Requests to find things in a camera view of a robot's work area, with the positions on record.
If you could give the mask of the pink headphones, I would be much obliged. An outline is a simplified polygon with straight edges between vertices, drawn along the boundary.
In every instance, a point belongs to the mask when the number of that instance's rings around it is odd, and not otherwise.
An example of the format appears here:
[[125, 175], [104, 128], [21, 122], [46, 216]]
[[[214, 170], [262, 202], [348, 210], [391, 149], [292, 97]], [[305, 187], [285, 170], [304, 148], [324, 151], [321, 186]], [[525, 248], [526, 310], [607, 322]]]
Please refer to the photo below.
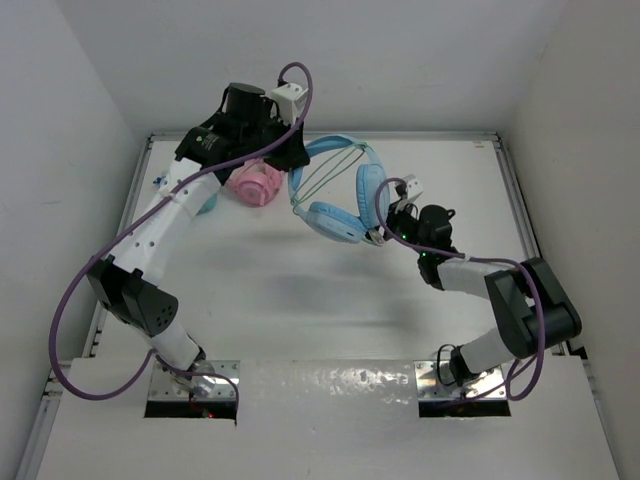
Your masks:
[[234, 170], [226, 187], [245, 204], [262, 207], [277, 196], [284, 177], [284, 172], [269, 165], [264, 158], [255, 158]]

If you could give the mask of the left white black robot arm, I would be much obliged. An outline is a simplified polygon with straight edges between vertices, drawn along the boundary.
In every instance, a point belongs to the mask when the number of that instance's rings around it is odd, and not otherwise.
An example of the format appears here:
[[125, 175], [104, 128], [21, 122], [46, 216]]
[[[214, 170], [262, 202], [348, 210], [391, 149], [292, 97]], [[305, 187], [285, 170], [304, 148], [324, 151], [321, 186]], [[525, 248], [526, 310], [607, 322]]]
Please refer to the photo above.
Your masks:
[[218, 110], [179, 143], [140, 224], [89, 269], [103, 307], [177, 370], [191, 370], [204, 353], [177, 318], [177, 298], [159, 287], [170, 256], [234, 170], [254, 159], [284, 171], [308, 163], [301, 133], [308, 95], [285, 81], [271, 92], [229, 84]]

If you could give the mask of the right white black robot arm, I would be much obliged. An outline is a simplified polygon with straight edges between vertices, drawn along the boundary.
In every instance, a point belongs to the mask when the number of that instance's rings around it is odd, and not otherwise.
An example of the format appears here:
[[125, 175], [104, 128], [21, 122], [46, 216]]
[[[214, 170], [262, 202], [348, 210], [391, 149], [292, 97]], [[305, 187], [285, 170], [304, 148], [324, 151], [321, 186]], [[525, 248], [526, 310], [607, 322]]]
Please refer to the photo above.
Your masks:
[[436, 367], [441, 385], [462, 387], [510, 360], [523, 360], [580, 335], [582, 321], [549, 264], [533, 257], [513, 265], [505, 260], [472, 261], [453, 246], [453, 209], [396, 201], [387, 209], [389, 230], [418, 253], [425, 283], [489, 301], [496, 326], [451, 350], [445, 366]]

